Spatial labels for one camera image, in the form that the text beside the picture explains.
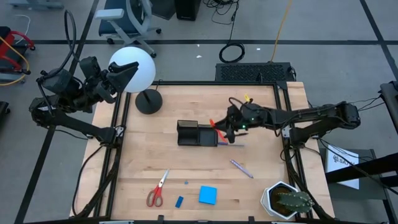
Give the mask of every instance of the wooden table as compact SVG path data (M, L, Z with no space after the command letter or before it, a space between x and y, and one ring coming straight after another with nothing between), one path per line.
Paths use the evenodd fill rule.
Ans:
M293 110L308 108L303 83L288 83ZM156 220L277 220L270 217L259 203L265 188L283 180L289 183L285 163L279 158L282 141L274 132L264 128L249 130L237 137L236 143L245 147L189 147L177 145L177 120L198 120L208 124L226 116L228 97L244 99L276 108L271 86L160 86L163 107L155 114L144 115L135 107L132 96L127 119L118 182L113 203L112 219ZM280 91L284 105L283 93ZM119 113L123 111L123 102ZM111 124L113 106L99 103L93 124ZM85 159L98 148L96 140L87 144ZM307 147L318 150L315 140ZM103 149L86 165L80 182L76 209L80 211L98 188L104 159ZM234 159L251 172L254 179L230 163ZM302 150L302 161L308 189L325 211L334 216L328 186L318 154ZM169 176L163 187L164 204L160 208L147 207L146 197L159 183L166 169ZM216 205L198 202L200 186L218 189ZM178 196L183 196L180 208L175 208ZM108 193L105 193L101 213L104 214Z

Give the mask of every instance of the yellow cable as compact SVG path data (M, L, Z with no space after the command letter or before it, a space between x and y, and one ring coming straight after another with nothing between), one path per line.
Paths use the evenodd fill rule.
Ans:
M25 61L26 67L27 67L26 70L29 71L29 69L30 69L29 62L26 60L26 58L23 55L21 55L16 49L11 47L2 37L0 37L0 40L3 41L11 50L13 50L16 54L18 54ZM15 83L20 82L21 80L23 80L25 78L25 76L26 75L23 74L23 76L21 76L17 80L9 82L9 83L5 83L5 84L0 84L0 86L9 86L9 85L15 84Z
M293 0L290 0L288 5L287 5L287 7L286 7L284 18L282 19L282 22L280 23L280 27L279 27L279 30L278 30L278 35L276 36L276 40L275 40L274 51L273 51L272 57L271 57L271 62L274 60L274 56L275 56L275 52L276 52L276 48L277 48L278 40L279 40L279 34L280 34L280 31L282 30L282 27L284 26L284 22L286 20L287 13L289 13L289 9L290 9L290 6L292 5L292 3L293 3Z

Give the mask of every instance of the lamp shade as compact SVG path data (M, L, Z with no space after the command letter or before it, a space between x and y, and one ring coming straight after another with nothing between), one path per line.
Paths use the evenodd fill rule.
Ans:
M117 65L126 65L138 62L138 71L127 84L124 91L137 93L146 90L155 80L156 68L152 57L142 49L137 47L123 47L115 52L109 64L115 62Z

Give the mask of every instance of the black computer tower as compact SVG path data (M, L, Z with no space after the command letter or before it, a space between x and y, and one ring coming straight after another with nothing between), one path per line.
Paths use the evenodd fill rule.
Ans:
M174 0L178 19L195 21L201 0Z

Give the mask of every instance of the red scissors handle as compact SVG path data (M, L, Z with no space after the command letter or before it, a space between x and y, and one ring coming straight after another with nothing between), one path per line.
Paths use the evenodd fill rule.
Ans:
M147 206L152 207L160 207L163 204L163 198L162 198L162 188L159 187L158 185L156 186L155 190L151 190L148 194L147 197Z

